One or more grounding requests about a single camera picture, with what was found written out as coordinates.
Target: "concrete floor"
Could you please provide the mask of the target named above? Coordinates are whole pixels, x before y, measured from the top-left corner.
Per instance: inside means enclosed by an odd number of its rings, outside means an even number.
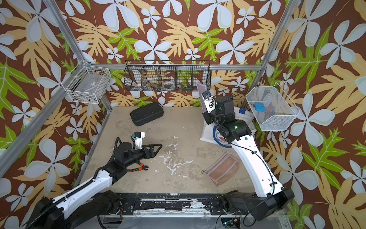
[[[139,127],[133,124],[130,117],[130,112],[136,108],[113,108],[82,182],[92,177],[96,168],[105,165],[112,154],[116,137],[122,142],[131,142],[130,135],[141,131],[145,132],[143,145],[161,143],[163,148],[155,158],[141,161],[149,166],[148,171],[127,173],[106,190],[131,193],[254,192],[249,174],[233,149],[229,150],[233,151],[232,155],[240,165],[230,180],[216,187],[201,173],[228,149],[199,140],[204,122],[200,107],[164,107],[162,117]]]

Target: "wire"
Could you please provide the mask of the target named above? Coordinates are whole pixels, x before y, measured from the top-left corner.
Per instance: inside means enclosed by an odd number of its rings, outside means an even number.
[[[121,221],[122,221],[123,208],[120,208],[120,209],[121,209],[121,214],[119,215],[119,217],[121,218]]]
[[[103,229],[107,229],[107,228],[105,228],[105,226],[102,224],[102,221],[100,220],[100,216],[99,216],[99,214],[97,215],[97,218],[98,218],[98,223],[99,223],[100,227],[101,227],[101,228],[103,228]]]
[[[217,229],[217,222],[218,222],[218,220],[220,219],[220,217],[221,217],[224,213],[225,213],[225,212],[221,213],[221,215],[217,218],[216,223],[215,223],[215,229]]]
[[[237,146],[237,147],[240,147],[240,148],[243,148],[243,149],[247,149],[247,150],[249,150],[249,151],[251,151],[253,154],[255,154],[255,155],[257,155],[257,157],[259,157],[259,159],[262,161],[262,163],[264,164],[264,166],[266,167],[266,169],[267,169],[267,171],[268,171],[268,173],[269,173],[269,176],[271,177],[271,179],[272,179],[272,184],[273,184],[273,191],[272,191],[272,196],[273,196],[273,194],[275,193],[275,182],[274,182],[274,180],[273,180],[273,177],[272,177],[272,174],[271,174],[271,171],[269,170],[269,168],[268,168],[268,166],[267,166],[267,164],[266,164],[266,162],[257,154],[257,152],[254,152],[253,150],[251,150],[251,149],[248,149],[248,148],[245,148],[245,147],[242,147],[242,146],[239,146],[239,145],[236,145],[236,144],[233,144],[233,143],[231,143],[232,145],[235,145],[235,146]]]

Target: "white wire basket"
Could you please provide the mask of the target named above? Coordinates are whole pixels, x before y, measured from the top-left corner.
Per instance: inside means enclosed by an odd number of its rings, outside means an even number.
[[[287,130],[300,109],[295,105],[288,94],[279,86],[257,86],[247,95],[248,104],[263,131]]]
[[[79,64],[81,69],[77,69],[71,74],[72,81],[65,91],[73,102],[99,104],[109,81],[111,73],[109,69]]]

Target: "wire basket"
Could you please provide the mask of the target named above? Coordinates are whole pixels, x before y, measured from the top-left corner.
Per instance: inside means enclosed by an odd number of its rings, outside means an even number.
[[[83,62],[79,67],[71,74],[74,78],[65,88],[67,94],[73,102],[99,104],[111,79],[109,69],[88,66]]]
[[[274,86],[257,86],[246,95],[263,131],[287,130],[300,113],[300,109],[281,87],[280,91]]]
[[[198,91],[200,82],[211,87],[210,62],[196,61],[175,64],[142,64],[133,60],[126,61],[124,84],[128,91]]]

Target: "floral wallpaper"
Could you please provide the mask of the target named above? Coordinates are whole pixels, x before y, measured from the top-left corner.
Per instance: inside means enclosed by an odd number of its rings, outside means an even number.
[[[84,57],[92,63],[138,60],[152,64],[152,60],[160,59],[196,64],[260,64],[287,1],[67,0],[57,4]],[[196,91],[129,92],[125,90],[123,73],[123,69],[111,71],[113,79],[107,96],[113,106],[144,106],[152,102],[201,106]],[[212,93],[233,95],[240,106],[253,75],[213,71]],[[188,76],[179,74],[178,81]]]
[[[77,64],[41,0],[0,0],[0,157]],[[105,117],[64,99],[0,178],[0,228],[25,228],[35,204],[74,185]]]
[[[303,0],[261,79],[301,109],[288,130],[257,133],[295,194],[293,228],[366,228],[365,9],[364,0]]]

